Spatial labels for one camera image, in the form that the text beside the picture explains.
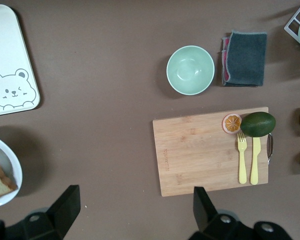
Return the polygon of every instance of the bear illustration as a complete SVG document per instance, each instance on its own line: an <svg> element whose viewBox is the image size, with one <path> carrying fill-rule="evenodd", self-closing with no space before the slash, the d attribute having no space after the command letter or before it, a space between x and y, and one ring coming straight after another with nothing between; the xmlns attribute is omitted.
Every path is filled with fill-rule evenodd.
<svg viewBox="0 0 300 240"><path fill-rule="evenodd" d="M0 75L0 106L4 110L34 105L37 94L28 82L28 77L28 72L21 68L15 74Z"/></svg>

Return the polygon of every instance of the dried orange slice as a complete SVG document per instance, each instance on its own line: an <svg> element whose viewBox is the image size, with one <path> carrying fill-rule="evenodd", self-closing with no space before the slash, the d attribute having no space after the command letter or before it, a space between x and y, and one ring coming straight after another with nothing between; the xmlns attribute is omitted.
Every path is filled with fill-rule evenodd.
<svg viewBox="0 0 300 240"><path fill-rule="evenodd" d="M230 113L224 117L222 128L227 134L236 134L240 131L242 118L236 113Z"/></svg>

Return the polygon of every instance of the white tray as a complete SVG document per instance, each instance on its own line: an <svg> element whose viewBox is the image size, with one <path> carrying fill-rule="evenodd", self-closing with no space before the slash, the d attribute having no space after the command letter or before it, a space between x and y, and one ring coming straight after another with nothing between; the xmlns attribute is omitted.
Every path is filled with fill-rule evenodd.
<svg viewBox="0 0 300 240"><path fill-rule="evenodd" d="M40 95L14 11L0 4L0 115L34 109Z"/></svg>

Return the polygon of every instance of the bamboo cutting board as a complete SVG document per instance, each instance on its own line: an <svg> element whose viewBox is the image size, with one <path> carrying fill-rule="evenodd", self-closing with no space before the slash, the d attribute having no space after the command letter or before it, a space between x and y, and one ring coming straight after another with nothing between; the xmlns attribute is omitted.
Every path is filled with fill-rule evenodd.
<svg viewBox="0 0 300 240"><path fill-rule="evenodd" d="M161 195L192 194L195 186L204 187L207 192L252 186L252 138L246 137L244 153L247 182L240 184L237 135L225 133L222 121L227 114L236 113L243 118L254 112L268 113L268 107L154 120ZM258 184L268 183L267 139L260 138Z"/></svg>

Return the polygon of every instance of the plastic fork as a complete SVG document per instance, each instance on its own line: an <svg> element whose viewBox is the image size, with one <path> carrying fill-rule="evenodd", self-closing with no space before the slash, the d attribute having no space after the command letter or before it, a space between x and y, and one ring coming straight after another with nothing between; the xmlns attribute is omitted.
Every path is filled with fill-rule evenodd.
<svg viewBox="0 0 300 240"><path fill-rule="evenodd" d="M247 182L247 171L245 163L245 150L247 149L247 140L242 132L237 134L238 150L239 150L239 183Z"/></svg>

